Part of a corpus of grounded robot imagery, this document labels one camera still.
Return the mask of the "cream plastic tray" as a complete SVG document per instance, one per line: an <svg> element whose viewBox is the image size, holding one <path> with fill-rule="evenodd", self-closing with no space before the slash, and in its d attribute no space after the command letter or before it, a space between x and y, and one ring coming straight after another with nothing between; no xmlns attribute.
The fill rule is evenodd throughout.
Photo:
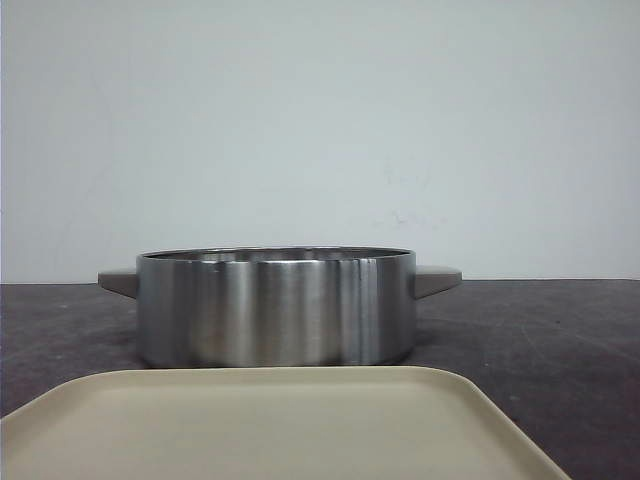
<svg viewBox="0 0 640 480"><path fill-rule="evenodd" d="M561 479L476 385L408 367L127 370L1 421L5 479Z"/></svg>

